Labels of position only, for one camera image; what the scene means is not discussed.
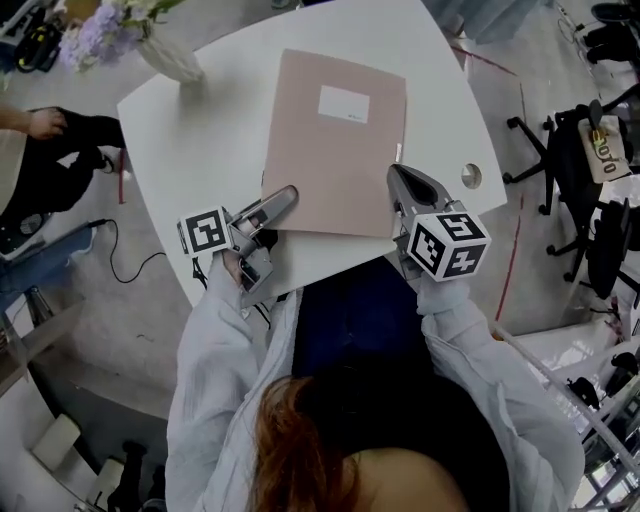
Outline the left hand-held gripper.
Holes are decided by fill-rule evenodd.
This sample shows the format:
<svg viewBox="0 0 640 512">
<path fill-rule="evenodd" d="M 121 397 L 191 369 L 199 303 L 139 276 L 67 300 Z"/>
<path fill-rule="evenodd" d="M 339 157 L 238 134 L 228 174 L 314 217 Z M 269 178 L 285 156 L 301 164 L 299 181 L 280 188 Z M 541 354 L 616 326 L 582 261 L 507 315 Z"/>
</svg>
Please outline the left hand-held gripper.
<svg viewBox="0 0 640 512">
<path fill-rule="evenodd" d="M 199 257 L 229 251 L 237 256 L 242 287 L 252 293 L 273 272 L 269 248 L 260 241 L 259 235 L 284 216 L 297 200 L 296 187 L 288 185 L 235 216 L 217 206 L 181 218 L 177 223 L 178 236 L 185 255 L 192 262 L 193 277 L 207 288 Z"/>
</svg>

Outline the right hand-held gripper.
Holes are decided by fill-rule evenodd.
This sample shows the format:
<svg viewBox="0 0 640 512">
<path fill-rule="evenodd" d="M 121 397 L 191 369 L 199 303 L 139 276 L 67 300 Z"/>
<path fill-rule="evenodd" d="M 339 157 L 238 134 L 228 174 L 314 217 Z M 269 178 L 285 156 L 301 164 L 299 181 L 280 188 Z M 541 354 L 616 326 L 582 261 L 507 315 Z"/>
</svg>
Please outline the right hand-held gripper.
<svg viewBox="0 0 640 512">
<path fill-rule="evenodd" d="M 394 239 L 401 273 L 412 281 L 425 273 L 436 282 L 475 275 L 491 245 L 479 217 L 422 171 L 392 164 L 387 186 L 400 233 Z"/>
</svg>

